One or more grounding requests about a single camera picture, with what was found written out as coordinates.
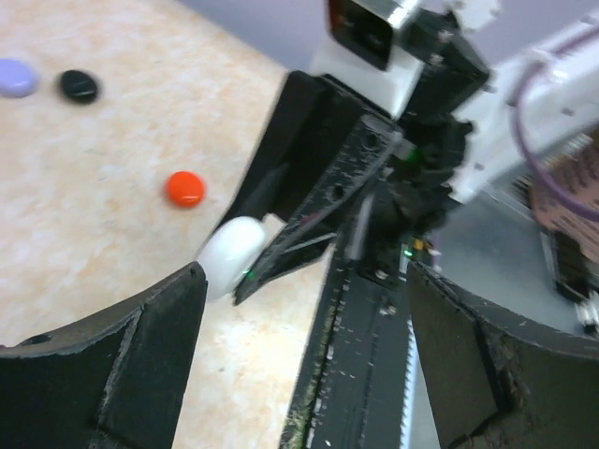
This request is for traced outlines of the white round charging case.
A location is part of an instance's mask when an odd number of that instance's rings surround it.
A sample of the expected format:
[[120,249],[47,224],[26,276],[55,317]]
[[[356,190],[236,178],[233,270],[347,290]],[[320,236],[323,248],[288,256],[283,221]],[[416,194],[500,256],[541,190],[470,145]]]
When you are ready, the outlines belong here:
[[267,242],[263,223],[253,217],[236,217],[221,225],[197,256],[208,283],[207,300],[232,293]]

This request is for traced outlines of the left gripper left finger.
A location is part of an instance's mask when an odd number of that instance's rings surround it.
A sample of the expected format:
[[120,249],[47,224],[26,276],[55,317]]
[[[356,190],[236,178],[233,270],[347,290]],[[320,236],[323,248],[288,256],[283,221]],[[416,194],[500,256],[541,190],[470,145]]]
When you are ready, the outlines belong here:
[[206,288],[191,263],[102,311],[3,347],[2,447],[171,447]]

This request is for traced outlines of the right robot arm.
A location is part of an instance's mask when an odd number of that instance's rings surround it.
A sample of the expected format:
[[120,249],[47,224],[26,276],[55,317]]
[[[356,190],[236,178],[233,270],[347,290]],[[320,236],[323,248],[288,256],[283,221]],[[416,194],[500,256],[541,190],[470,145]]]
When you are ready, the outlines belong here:
[[386,287],[406,243],[521,162],[592,125],[598,27],[567,29],[492,71],[469,35],[496,1],[331,1],[309,71],[285,77],[228,211],[199,255],[237,302],[332,242]]

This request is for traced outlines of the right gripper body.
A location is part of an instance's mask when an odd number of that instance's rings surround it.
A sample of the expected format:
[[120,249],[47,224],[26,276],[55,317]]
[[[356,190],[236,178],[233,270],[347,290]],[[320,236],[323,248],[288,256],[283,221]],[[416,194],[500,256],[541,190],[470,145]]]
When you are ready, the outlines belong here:
[[481,90],[490,69],[470,41],[458,14],[421,8],[398,40],[381,20],[366,32],[366,44],[375,65],[388,61],[394,45],[423,64],[402,113],[404,122],[438,124]]

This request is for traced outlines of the orange charging case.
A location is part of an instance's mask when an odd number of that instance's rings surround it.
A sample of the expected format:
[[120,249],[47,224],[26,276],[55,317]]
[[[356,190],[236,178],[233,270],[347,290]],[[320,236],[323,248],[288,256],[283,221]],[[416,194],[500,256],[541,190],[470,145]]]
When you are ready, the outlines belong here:
[[166,181],[165,195],[177,207],[193,208],[204,200],[206,184],[193,172],[177,171]]

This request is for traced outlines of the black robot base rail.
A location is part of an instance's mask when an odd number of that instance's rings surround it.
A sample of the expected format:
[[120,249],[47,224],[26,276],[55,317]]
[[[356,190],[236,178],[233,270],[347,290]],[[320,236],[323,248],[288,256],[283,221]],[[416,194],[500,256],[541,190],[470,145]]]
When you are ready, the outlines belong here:
[[411,319],[404,280],[358,271],[340,234],[289,404],[280,447],[399,448]]

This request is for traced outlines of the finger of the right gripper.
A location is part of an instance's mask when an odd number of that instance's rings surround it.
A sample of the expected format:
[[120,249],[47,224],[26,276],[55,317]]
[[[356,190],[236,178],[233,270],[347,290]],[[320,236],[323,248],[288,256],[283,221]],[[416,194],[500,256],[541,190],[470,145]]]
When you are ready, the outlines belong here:
[[288,221],[366,113],[388,117],[331,75],[290,72],[231,203],[231,216],[261,219],[272,213]]
[[249,269],[235,291],[234,304],[261,288],[283,254],[370,180],[401,144],[402,131],[397,125],[370,114],[360,117],[285,227]]

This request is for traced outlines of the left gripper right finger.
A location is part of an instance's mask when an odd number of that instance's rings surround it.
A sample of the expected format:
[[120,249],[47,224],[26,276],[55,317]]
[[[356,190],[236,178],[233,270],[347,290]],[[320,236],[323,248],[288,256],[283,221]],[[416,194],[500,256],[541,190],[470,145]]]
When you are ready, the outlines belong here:
[[443,448],[595,448],[598,342],[408,269],[420,363]]

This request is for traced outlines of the black round charging case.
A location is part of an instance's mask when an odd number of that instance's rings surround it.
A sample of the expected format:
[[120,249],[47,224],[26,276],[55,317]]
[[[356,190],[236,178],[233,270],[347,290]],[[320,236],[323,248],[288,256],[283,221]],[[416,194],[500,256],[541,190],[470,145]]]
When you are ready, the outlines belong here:
[[69,69],[58,77],[58,88],[69,101],[88,105],[96,101],[100,88],[98,82],[90,74]]

